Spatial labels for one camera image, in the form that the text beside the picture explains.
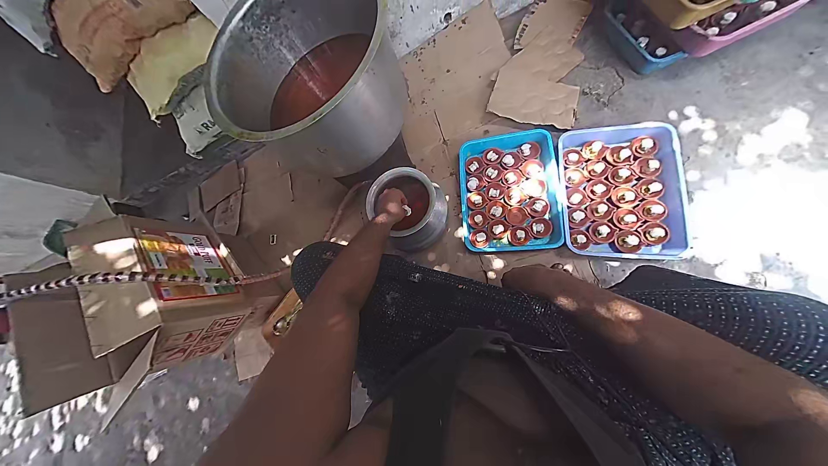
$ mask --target light blue plastic tray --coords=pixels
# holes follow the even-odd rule
[[[658,141],[655,155],[662,163],[662,174],[658,176],[664,183],[664,195],[659,199],[668,209],[664,223],[670,229],[670,240],[663,245],[647,246],[637,254],[618,252],[612,245],[592,245],[588,250],[572,247],[569,236],[569,216],[564,215],[566,226],[566,245],[577,254],[619,257],[624,259],[678,260],[688,256],[690,233],[687,230],[687,186],[684,180],[684,163],[681,160],[681,145],[676,129],[667,123],[651,121],[626,126],[607,126],[594,129],[577,129],[563,133],[558,139],[558,153],[569,148],[582,148],[589,141],[602,141],[605,144],[628,143],[638,136],[650,136]],[[563,162],[558,160],[561,173],[560,186],[563,184]]]
[[[546,167],[546,195],[549,199],[549,213],[546,218],[552,222],[552,234],[542,240],[531,240],[523,246],[513,246],[508,240],[496,240],[489,243],[488,247],[477,248],[469,241],[471,227],[469,226],[469,206],[466,204],[466,197],[469,190],[466,188],[465,160],[473,156],[482,156],[483,151],[488,148],[499,148],[504,151],[515,150],[521,144],[534,141],[541,145],[541,156],[539,157]],[[564,244],[563,219],[566,212],[563,199],[566,191],[561,190],[561,175],[559,173],[560,161],[555,156],[555,144],[552,136],[545,129],[530,129],[520,133],[502,134],[490,138],[475,139],[463,144],[460,148],[460,203],[463,207],[463,225],[467,230],[464,241],[466,247],[474,252],[507,252],[516,250],[544,250],[559,247]]]

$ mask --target person's right hand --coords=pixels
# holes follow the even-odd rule
[[[406,210],[402,206],[407,204],[408,200],[402,191],[394,187],[386,189],[377,199],[377,217],[384,214],[393,225],[405,218]]]

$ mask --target aluminum pot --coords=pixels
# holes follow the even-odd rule
[[[377,216],[374,207],[379,195],[384,191],[383,188],[391,180],[400,177],[413,177],[422,182],[428,191],[428,210],[426,216],[408,230],[391,230],[391,244],[395,248],[406,252],[424,250],[443,236],[449,215],[449,207],[445,201],[443,190],[440,189],[440,185],[431,182],[425,173],[409,167],[393,168],[383,173],[368,189],[368,197],[365,199],[365,211],[368,213],[368,218],[373,220]]]
[[[371,165],[400,134],[407,100],[386,9],[387,0],[239,0],[207,60],[210,116],[234,138],[270,141],[288,169],[341,177]],[[273,97],[288,71],[322,42],[352,33],[372,39],[348,83],[311,116],[272,130]]]

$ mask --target pink plastic basket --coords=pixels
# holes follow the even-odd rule
[[[780,9],[778,12],[767,15],[759,21],[748,24],[738,31],[728,34],[727,36],[707,36],[700,27],[693,24],[679,31],[673,31],[673,38],[690,56],[705,56],[724,46],[728,46],[739,39],[750,36],[754,32],[766,27],[769,24],[777,22],[784,17],[788,17],[791,13],[795,12],[799,8],[802,8],[810,1],[811,0],[799,0],[798,2],[791,3],[787,7]]]

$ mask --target plastic tray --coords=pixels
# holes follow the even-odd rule
[[[674,31],[673,38],[690,56],[705,56],[719,50],[724,46],[728,46],[739,39],[750,36],[754,32],[766,27],[769,24],[777,22],[784,17],[788,17],[791,13],[805,6],[811,0],[799,0],[799,2],[791,3],[790,5],[780,8],[778,11],[767,15],[766,17],[748,24],[727,36],[707,36],[704,31],[697,25],[692,25],[681,31]]]
[[[629,63],[630,67],[633,68],[636,73],[646,75],[655,70],[667,68],[682,58],[687,58],[687,54],[684,51],[678,51],[663,58],[655,58],[650,56],[646,50],[636,43],[635,38],[631,36],[626,29],[624,29],[624,26],[618,22],[617,19],[615,19],[615,12],[619,9],[623,9],[624,5],[624,1],[618,0],[616,0],[616,2],[607,3],[607,6],[604,8],[604,20],[607,22],[607,27],[605,29],[607,31],[607,36],[609,37],[609,43],[619,52],[622,58]]]
[[[700,19],[735,5],[736,0],[713,0],[702,5],[689,0],[644,0],[644,3],[670,29],[684,29]]]
[[[684,163],[681,160],[681,146],[678,133],[671,124],[651,121],[626,126],[578,129],[563,133],[558,139],[558,153],[568,148],[581,148],[589,141],[603,141],[606,144],[621,144],[637,138],[650,136],[658,141],[655,158],[662,163],[662,174],[658,179],[664,182],[664,195],[659,199],[667,205],[669,214],[663,223],[670,229],[670,240],[663,245],[647,246],[637,254],[617,252],[610,245],[592,245],[588,250],[577,250],[569,236],[569,216],[564,217],[566,245],[576,254],[624,259],[684,259],[690,249],[690,233],[687,230],[687,186],[684,180]],[[558,170],[563,173],[563,162],[558,161]]]
[[[506,252],[516,250],[544,250],[559,247],[564,244],[564,224],[563,219],[566,215],[562,199],[566,192],[561,190],[561,176],[559,173],[558,164],[560,161],[555,156],[555,144],[552,142],[552,136],[544,129],[530,129],[529,131],[522,131],[520,133],[502,134],[500,136],[492,136],[490,138],[475,139],[463,144],[460,148],[460,205],[463,208],[463,226],[468,230],[469,226],[469,206],[466,204],[466,197],[469,195],[469,190],[466,188],[465,160],[475,155],[483,154],[483,151],[488,148],[500,148],[502,150],[513,150],[519,148],[521,144],[534,141],[541,145],[541,156],[539,157],[543,165],[546,167],[546,197],[549,200],[549,213],[546,218],[552,223],[552,233],[542,240],[530,240],[523,246],[513,246],[508,242],[502,243],[498,241],[495,245],[489,244],[485,248],[474,247],[469,241],[469,234],[465,235],[464,241],[466,247],[474,252]]]

